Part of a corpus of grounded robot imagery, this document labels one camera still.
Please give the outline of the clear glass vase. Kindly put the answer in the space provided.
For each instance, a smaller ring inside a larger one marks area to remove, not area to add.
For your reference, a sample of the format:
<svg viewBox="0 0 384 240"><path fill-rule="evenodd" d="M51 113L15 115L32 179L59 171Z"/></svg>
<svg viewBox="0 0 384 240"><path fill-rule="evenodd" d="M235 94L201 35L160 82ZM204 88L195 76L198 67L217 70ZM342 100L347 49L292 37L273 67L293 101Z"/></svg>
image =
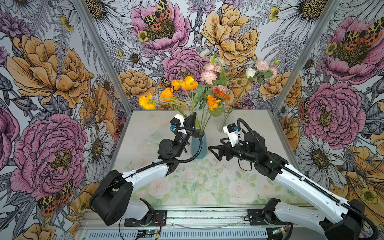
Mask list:
<svg viewBox="0 0 384 240"><path fill-rule="evenodd" d="M223 134L224 133L224 127L235 122L235 117L234 117L233 112L234 112L233 110L230 110L230 111L224 112L220 116L220 121L219 121L219 126L218 126L218 131L220 133Z"/></svg>

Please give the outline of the light pink peony stem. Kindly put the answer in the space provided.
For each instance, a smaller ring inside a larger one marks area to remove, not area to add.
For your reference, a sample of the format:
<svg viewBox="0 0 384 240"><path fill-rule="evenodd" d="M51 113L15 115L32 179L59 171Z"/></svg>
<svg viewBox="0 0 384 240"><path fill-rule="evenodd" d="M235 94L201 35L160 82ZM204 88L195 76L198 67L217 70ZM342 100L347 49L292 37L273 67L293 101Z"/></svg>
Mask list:
<svg viewBox="0 0 384 240"><path fill-rule="evenodd" d="M216 114L216 117L219 117L229 109L229 103L231 100L229 90L225 86L213 86L212 93L215 103L210 107L210 109L213 110L213 112L221 111L220 115Z"/></svg>

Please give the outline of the orange yellow ranunculus stem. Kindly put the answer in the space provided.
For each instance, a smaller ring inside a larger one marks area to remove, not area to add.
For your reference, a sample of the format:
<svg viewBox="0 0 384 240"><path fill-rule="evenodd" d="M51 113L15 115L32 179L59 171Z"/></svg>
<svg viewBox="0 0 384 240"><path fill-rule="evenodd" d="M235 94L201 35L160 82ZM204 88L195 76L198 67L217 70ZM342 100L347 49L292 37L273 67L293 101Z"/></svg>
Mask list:
<svg viewBox="0 0 384 240"><path fill-rule="evenodd" d="M194 95L196 92L196 89L198 87L198 82L191 76L185 77L184 80L180 81L173 81L171 83L171 86L168 88L172 88L174 97L181 99L185 101L188 105L188 109L185 109L185 114L187 113L192 114L195 111L194 107ZM171 110L176 110L175 108L172 108L167 103L163 102L160 97L157 99L154 99L151 93L147 93L144 96L139 97L139 105L144 110L156 110L160 105L165 105L166 107L170 107Z"/></svg>

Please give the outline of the pink white rose stem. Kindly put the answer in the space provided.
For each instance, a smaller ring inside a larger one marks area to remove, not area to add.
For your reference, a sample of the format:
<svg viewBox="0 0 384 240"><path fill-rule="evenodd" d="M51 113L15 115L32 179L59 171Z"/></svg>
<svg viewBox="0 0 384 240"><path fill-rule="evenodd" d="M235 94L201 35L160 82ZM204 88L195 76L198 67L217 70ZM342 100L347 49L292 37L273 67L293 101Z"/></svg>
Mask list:
<svg viewBox="0 0 384 240"><path fill-rule="evenodd" d="M213 87L212 85L204 84L202 81L199 81L197 90L196 90L195 95L194 95L194 107L196 109L201 110L200 104L203 100L203 97L204 97L205 93L207 93L208 90L210 90L212 87ZM198 122L197 122L198 129L199 129L199 124L200 124L200 118L198 119Z"/></svg>

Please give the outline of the pink rosebud stem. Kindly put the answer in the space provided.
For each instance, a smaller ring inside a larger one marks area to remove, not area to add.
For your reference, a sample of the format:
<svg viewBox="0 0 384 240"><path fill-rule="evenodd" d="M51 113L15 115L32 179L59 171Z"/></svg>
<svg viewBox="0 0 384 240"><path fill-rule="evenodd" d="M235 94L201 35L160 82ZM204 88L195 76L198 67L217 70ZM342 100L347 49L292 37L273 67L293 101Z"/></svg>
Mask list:
<svg viewBox="0 0 384 240"><path fill-rule="evenodd" d="M230 78L227 85L230 97L229 110L242 109L244 104L240 104L241 99L252 90L253 81L247 79L247 69L243 67L230 67L226 76Z"/></svg>

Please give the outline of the pink carnation flower stem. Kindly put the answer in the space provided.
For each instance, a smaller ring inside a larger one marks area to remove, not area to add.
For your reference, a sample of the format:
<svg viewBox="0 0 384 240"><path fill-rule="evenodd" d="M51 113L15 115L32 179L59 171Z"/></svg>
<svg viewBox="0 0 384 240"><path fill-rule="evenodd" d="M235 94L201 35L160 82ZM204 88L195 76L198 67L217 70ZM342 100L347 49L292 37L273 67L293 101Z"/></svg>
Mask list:
<svg viewBox="0 0 384 240"><path fill-rule="evenodd" d="M254 86L260 88L267 83L268 80L272 80L278 75L277 66L281 61L276 59L271 65L266 61L257 61L251 67L247 68L247 79L253 81L252 88Z"/></svg>

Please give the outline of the small orange blossom stem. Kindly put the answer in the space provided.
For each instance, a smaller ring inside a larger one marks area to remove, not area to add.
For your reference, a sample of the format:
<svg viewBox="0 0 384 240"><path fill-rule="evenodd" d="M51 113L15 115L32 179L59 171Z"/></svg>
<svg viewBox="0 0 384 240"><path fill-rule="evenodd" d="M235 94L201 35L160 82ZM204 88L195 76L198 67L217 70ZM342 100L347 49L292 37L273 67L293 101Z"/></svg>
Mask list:
<svg viewBox="0 0 384 240"><path fill-rule="evenodd" d="M219 100L212 95L203 97L200 104L200 109L202 110L202 116L199 124L201 135L204 133L209 120L213 117L219 117L222 114L223 110L221 108L221 101L222 100Z"/></svg>

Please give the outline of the orange daisy flower stem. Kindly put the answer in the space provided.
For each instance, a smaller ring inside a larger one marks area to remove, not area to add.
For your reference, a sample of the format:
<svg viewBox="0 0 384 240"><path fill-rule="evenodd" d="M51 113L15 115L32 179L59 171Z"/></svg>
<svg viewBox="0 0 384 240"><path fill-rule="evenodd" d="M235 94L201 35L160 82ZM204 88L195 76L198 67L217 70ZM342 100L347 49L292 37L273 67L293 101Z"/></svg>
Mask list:
<svg viewBox="0 0 384 240"><path fill-rule="evenodd" d="M228 94L228 88L223 85L213 86L204 95L203 107L205 110L202 121L203 131L208 126L212 118L218 118L224 114L226 105L231 97Z"/></svg>

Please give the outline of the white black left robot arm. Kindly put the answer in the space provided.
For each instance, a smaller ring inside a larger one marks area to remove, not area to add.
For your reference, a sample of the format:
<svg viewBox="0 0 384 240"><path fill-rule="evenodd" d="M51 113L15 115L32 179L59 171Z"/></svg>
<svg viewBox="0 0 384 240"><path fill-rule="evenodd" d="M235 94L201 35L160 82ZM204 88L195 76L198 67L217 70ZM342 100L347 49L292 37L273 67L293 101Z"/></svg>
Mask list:
<svg viewBox="0 0 384 240"><path fill-rule="evenodd" d="M173 117L170 123L175 138L163 139L160 142L159 156L155 161L130 172L120 173L112 170L106 175L92 195L89 205L107 226L125 219L146 226L155 219L154 209L146 200L131 201L131 196L146 184L170 175L179 164L189 163L197 158L202 151L202 145L189 159L178 159L186 152L190 137L199 139L200 144L203 143L202 136L196 130L196 117L196 113L186 118L182 115Z"/></svg>

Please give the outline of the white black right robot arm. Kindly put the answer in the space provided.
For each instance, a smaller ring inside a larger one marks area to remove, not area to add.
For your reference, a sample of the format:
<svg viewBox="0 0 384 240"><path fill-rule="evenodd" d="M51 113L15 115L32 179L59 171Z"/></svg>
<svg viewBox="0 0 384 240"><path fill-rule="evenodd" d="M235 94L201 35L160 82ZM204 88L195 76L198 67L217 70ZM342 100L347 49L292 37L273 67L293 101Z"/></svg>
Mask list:
<svg viewBox="0 0 384 240"><path fill-rule="evenodd" d="M208 149L221 161L232 158L251 163L268 179L295 192L314 207L314 210L296 207L272 198L259 213L259 218L272 225L276 222L296 224L324 235L328 240L359 240L365 224L372 230L369 240L376 240L379 231L365 214L358 200L348 201L326 190L307 178L287 160L267 150L265 140L255 131L247 132L244 140L229 133L220 145Z"/></svg>

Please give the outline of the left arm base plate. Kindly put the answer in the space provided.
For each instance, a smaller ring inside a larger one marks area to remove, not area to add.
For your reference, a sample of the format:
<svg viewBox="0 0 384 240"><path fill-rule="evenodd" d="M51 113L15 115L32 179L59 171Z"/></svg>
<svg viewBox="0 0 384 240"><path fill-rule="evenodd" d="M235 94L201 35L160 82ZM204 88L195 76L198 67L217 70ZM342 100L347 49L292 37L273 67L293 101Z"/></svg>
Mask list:
<svg viewBox="0 0 384 240"><path fill-rule="evenodd" d="M154 210L151 215L147 214L144 219L125 219L125 227L165 227L167 224L167 210Z"/></svg>

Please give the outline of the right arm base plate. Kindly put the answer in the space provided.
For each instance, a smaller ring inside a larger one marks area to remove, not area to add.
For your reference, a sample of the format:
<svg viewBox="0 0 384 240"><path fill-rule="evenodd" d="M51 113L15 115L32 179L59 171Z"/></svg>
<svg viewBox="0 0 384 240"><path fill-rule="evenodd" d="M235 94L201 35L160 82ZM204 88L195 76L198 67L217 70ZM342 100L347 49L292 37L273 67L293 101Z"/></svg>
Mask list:
<svg viewBox="0 0 384 240"><path fill-rule="evenodd" d="M286 226L287 222L281 222L273 212L263 209L248 209L244 221L251 226Z"/></svg>

